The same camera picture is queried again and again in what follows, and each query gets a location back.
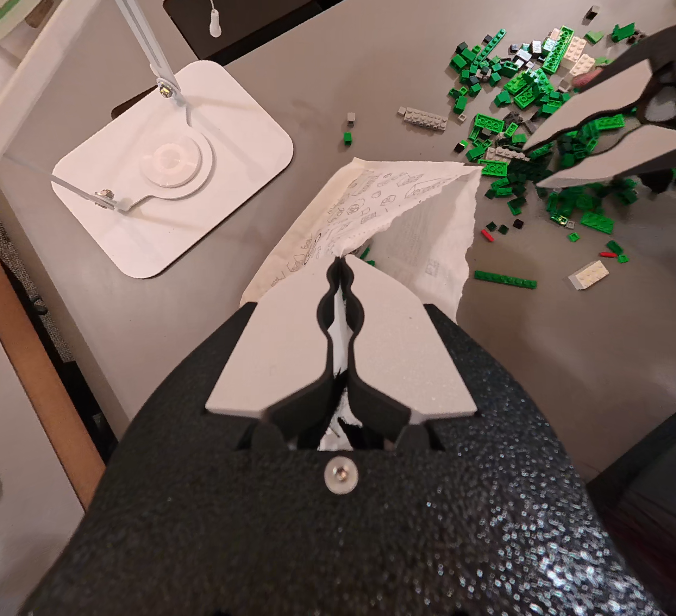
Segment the light grey toy plate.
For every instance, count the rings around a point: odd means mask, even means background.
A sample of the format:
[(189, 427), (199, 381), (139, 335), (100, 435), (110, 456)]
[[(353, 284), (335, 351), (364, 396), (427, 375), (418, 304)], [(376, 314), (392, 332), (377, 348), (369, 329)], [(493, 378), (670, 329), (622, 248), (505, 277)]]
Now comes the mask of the light grey toy plate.
[(410, 106), (399, 107), (397, 115), (403, 119), (405, 123), (425, 130), (444, 132), (447, 128), (448, 118), (446, 116), (428, 113)]

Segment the white printed paper bag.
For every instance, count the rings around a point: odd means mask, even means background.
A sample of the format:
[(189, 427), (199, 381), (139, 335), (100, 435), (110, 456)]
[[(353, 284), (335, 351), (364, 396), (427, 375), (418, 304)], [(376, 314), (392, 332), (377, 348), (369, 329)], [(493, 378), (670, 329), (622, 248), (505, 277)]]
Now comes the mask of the white printed paper bag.
[(366, 161), (338, 170), (266, 257), (240, 306), (322, 257), (360, 257), (456, 319), (469, 277), (482, 167)]

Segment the grey desk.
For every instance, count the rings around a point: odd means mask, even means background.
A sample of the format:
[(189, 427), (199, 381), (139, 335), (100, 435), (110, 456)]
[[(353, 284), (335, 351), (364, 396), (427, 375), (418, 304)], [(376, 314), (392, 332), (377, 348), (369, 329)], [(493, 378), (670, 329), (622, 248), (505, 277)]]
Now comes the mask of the grey desk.
[[(120, 437), (159, 383), (238, 308), (249, 281), (332, 174), (354, 157), (445, 161), (466, 125), (443, 134), (401, 122), (399, 106), (447, 114), (461, 41), (498, 29), (510, 43), (581, 20), (604, 32), (675, 24), (675, 0), (344, 0), (227, 70), (288, 132), (294, 159), (267, 188), (163, 274), (127, 277), (26, 167), (1, 165), (1, 219), (110, 426)], [(348, 125), (346, 114), (356, 121)], [(352, 145), (343, 145), (350, 131)], [(606, 236), (570, 243), (531, 192), (522, 230), (478, 237), (471, 270), (535, 279), (518, 290), (469, 279), (457, 320), (536, 401), (584, 479), (675, 412), (675, 197), (606, 204), (629, 262), (574, 289), (568, 276)]]

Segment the long thin green plate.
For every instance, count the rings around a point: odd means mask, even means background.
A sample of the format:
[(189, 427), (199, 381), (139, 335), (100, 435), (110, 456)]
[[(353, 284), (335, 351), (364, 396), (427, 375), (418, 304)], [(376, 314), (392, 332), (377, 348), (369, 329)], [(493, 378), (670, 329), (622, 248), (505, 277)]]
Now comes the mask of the long thin green plate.
[(510, 275), (495, 274), (480, 270), (475, 270), (474, 278), (482, 282), (489, 282), (500, 285), (509, 285), (515, 288), (523, 288), (528, 290), (535, 290), (537, 288), (537, 281), (535, 280), (522, 279)]

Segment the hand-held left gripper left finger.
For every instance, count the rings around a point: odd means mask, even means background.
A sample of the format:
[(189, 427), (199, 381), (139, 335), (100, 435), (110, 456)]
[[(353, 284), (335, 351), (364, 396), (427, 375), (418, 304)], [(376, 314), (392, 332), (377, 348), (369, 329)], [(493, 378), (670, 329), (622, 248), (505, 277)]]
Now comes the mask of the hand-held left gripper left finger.
[(274, 426), (298, 449), (326, 449), (346, 370), (340, 259), (310, 264), (251, 306), (207, 412)]

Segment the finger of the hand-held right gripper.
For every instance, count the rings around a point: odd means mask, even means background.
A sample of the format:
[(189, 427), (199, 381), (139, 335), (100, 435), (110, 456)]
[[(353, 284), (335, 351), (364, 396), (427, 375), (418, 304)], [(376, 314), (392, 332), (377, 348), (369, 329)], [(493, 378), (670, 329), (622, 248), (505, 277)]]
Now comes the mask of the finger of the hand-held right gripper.
[(617, 114), (633, 107), (646, 90), (652, 76), (651, 62), (644, 59), (604, 81), (596, 77), (595, 80), (599, 81), (597, 85), (589, 84), (583, 92), (571, 97), (537, 128), (525, 143), (525, 151), (537, 149), (560, 134), (577, 130), (580, 124), (597, 117)]
[(540, 188), (568, 188), (610, 180), (617, 175), (638, 175), (675, 167), (675, 130), (642, 125), (611, 149), (585, 158), (538, 182)]

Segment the wooden side table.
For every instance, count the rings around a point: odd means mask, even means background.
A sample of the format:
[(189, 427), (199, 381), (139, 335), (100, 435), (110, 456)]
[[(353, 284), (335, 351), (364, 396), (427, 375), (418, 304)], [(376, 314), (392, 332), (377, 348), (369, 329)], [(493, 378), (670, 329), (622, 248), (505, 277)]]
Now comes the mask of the wooden side table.
[(1, 268), (1, 614), (65, 548), (105, 465)]

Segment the white book stand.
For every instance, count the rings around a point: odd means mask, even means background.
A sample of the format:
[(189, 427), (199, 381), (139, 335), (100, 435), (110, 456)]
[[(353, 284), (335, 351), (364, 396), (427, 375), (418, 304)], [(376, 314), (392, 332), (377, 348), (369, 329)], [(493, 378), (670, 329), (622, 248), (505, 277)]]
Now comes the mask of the white book stand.
[(155, 88), (52, 171), (9, 152), (102, 0), (62, 0), (1, 91), (1, 159), (37, 172), (125, 275), (160, 274), (292, 161), (285, 130), (219, 64), (174, 72), (137, 0), (114, 0)]

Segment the pile of green toy bricks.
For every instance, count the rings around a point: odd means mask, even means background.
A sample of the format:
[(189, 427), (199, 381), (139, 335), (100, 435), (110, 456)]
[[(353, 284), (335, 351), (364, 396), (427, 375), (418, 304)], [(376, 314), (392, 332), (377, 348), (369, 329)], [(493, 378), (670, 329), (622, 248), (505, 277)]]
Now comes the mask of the pile of green toy bricks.
[[(575, 76), (603, 68), (614, 60), (594, 58), (584, 53), (586, 42), (600, 37), (581, 39), (570, 28), (554, 29), (544, 41), (540, 66), (533, 66), (526, 46), (512, 46), (512, 58), (489, 58), (505, 31), (486, 37), (483, 46), (469, 48), (461, 42), (450, 61), (459, 74), (459, 84), (449, 91), (451, 118), (463, 122), (469, 118), (469, 135), (454, 146), (453, 154), (469, 164), (483, 167), (483, 175), (492, 178), (486, 191), (490, 200), (503, 198), (514, 216), (513, 226), (521, 229), (519, 219), (526, 205), (526, 188), (533, 186), (545, 201), (546, 215), (554, 224), (569, 230), (571, 242), (579, 240), (574, 231), (575, 216), (582, 226), (611, 235), (612, 218), (606, 215), (604, 202), (613, 200), (629, 207), (638, 201), (638, 184), (651, 195), (675, 191), (675, 168), (638, 175), (617, 175), (610, 180), (568, 188), (540, 188), (540, 180), (579, 164), (585, 158), (605, 152), (624, 135), (642, 124), (636, 111), (617, 113), (580, 124), (577, 130), (562, 133), (547, 144), (530, 152), (525, 143), (571, 97), (583, 92), (573, 88)], [(634, 24), (612, 32), (612, 43), (634, 45), (647, 37)]]

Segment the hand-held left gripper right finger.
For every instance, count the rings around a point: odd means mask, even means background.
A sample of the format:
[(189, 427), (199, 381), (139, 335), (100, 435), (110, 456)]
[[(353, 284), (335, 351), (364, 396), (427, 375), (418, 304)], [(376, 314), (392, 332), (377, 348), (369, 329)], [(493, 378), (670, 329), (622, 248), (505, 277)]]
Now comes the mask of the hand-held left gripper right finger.
[(350, 450), (381, 450), (430, 421), (471, 417), (477, 405), (418, 296), (352, 254), (340, 260), (348, 342), (346, 401), (338, 417)]

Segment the white toy brick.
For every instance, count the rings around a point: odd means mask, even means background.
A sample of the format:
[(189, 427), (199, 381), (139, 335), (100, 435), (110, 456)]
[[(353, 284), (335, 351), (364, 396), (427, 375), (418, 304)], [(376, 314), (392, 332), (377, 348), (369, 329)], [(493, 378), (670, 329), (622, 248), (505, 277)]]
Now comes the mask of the white toy brick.
[(609, 275), (601, 260), (596, 260), (568, 276), (572, 286), (579, 291), (587, 290)]

